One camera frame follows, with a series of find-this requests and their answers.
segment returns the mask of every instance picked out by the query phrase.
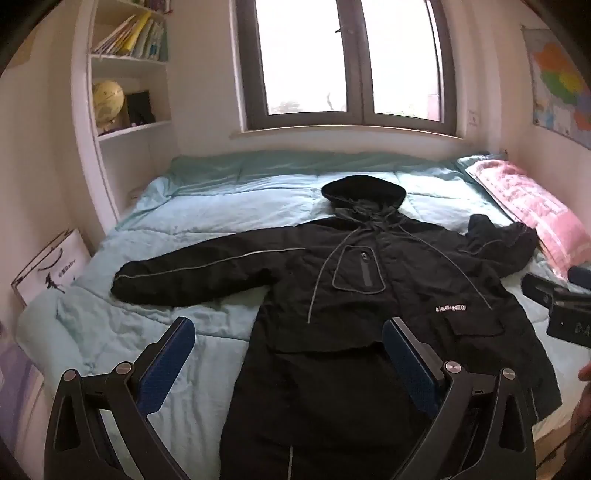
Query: white shopping bag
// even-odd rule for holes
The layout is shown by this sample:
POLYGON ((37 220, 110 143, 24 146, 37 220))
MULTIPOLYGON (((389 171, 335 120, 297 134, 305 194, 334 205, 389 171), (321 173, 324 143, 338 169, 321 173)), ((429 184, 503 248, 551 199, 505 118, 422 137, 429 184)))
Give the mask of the white shopping bag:
POLYGON ((90 261, 78 230, 55 237, 14 279, 12 289, 23 305, 48 288, 64 291, 90 261))

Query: metal screw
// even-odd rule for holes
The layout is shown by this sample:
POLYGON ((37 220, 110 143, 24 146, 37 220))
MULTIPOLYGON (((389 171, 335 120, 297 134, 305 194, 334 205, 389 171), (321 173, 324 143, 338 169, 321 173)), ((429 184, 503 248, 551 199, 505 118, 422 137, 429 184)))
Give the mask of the metal screw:
POLYGON ((76 378, 76 370, 68 370, 66 373, 64 373, 64 380, 66 382, 71 382, 75 378, 76 378))
POLYGON ((503 377, 507 380, 514 380, 517 375, 511 368, 504 368, 503 369, 503 377))
POLYGON ((129 364, 127 362, 123 362, 122 364, 117 365, 117 368, 115 368, 115 371, 119 375, 126 375, 129 372, 131 372, 131 364, 129 364))
POLYGON ((457 362, 447 362, 445 369, 451 374, 458 374, 462 371, 462 366, 457 362))

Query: colorful map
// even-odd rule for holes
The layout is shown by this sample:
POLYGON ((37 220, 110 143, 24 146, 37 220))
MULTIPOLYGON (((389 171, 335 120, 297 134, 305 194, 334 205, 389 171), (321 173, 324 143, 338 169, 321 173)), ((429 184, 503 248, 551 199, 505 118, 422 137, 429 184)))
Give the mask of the colorful map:
POLYGON ((524 29, 534 123, 591 149, 591 90, 550 30, 524 29))

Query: folded sleeve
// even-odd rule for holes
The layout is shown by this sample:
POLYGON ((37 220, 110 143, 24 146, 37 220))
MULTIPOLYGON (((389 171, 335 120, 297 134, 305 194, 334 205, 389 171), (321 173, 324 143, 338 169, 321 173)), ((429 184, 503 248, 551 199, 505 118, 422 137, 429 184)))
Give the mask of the folded sleeve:
POLYGON ((466 242, 468 253, 486 261, 503 278, 526 267, 539 239, 535 229, 523 223, 498 227, 486 215, 472 215, 466 242))
POLYGON ((122 301, 184 307, 271 285, 305 247, 297 227, 261 229, 211 239, 125 264, 111 293, 122 301))

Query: pillow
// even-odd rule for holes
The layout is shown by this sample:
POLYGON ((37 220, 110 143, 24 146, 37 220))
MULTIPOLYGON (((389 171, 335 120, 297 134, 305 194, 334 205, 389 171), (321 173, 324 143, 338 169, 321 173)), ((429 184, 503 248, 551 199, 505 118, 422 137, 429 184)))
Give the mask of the pillow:
POLYGON ((505 160, 480 160, 465 172, 492 195, 513 220, 535 228, 554 273, 591 260, 591 237, 577 216, 527 174, 505 160))

